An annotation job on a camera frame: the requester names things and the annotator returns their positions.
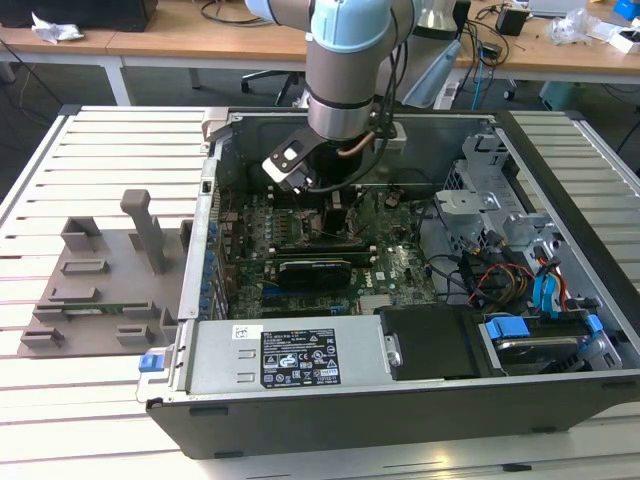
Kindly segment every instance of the side panel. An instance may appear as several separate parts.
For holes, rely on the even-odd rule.
[[[226,458],[562,431],[637,398],[639,381],[171,406],[150,401],[147,413],[188,457]]]

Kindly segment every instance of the power supply label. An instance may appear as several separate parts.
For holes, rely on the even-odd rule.
[[[265,388],[340,384],[338,346],[332,328],[262,332],[260,383]]]

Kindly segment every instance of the white paper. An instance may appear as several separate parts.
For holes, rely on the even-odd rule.
[[[57,25],[55,23],[45,22],[36,17],[33,12],[31,12],[31,17],[33,18],[31,30],[41,39],[49,43],[57,44],[59,41],[77,40],[78,38],[84,37],[76,25]]]
[[[614,25],[613,23],[600,22],[587,32],[587,35],[595,38],[596,40],[608,42],[610,38],[619,33],[622,29],[624,29],[624,27]]]

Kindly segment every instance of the black box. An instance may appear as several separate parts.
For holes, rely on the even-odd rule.
[[[30,27],[33,12],[57,24],[142,32],[157,5],[158,0],[0,0],[0,23],[10,28]]]
[[[503,8],[500,10],[498,20],[496,20],[496,30],[502,35],[517,37],[522,31],[524,22],[529,17],[529,10],[517,8]]]

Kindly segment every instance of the black plastic cover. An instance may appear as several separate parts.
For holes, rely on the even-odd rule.
[[[396,339],[402,364],[394,380],[494,376],[474,312],[464,305],[384,307],[382,330]]]

